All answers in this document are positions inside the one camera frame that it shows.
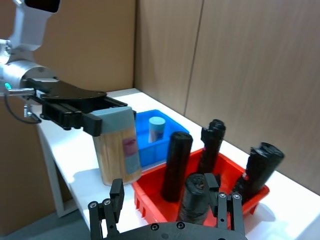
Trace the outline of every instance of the screw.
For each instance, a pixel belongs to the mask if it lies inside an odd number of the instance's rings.
[[[185,225],[183,222],[181,222],[181,221],[179,221],[179,222],[176,224],[176,227],[177,227],[178,229],[184,229],[185,226],[186,226],[186,225]]]
[[[92,202],[92,203],[90,203],[90,208],[94,208],[95,206],[97,206],[97,203],[95,203],[95,202]]]
[[[111,201],[110,201],[109,199],[107,199],[107,200],[105,200],[105,201],[103,202],[104,205],[109,205],[110,203],[111,203]]]
[[[153,224],[151,225],[151,230],[152,230],[152,231],[157,231],[158,229],[159,229],[159,225],[158,225],[158,224],[153,223]]]
[[[234,198],[234,199],[239,199],[239,198],[240,198],[240,195],[237,194],[237,193],[236,193],[236,194],[233,194],[233,198]]]

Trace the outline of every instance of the red plastic bin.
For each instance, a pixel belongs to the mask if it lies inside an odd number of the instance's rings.
[[[190,154],[185,177],[196,171],[201,152],[202,149]],[[165,164],[149,169],[142,174],[138,181],[132,184],[136,208],[139,209],[142,217],[145,218],[149,224],[175,222],[177,219],[180,202],[167,202],[160,195],[165,170]],[[230,193],[237,179],[244,172],[245,170],[242,167],[219,153],[213,173],[221,175],[221,192]],[[247,201],[242,206],[243,215],[253,214],[259,201],[263,199],[269,191],[269,188],[265,185],[257,195]],[[216,225],[216,218],[211,212],[208,213],[204,225]]]

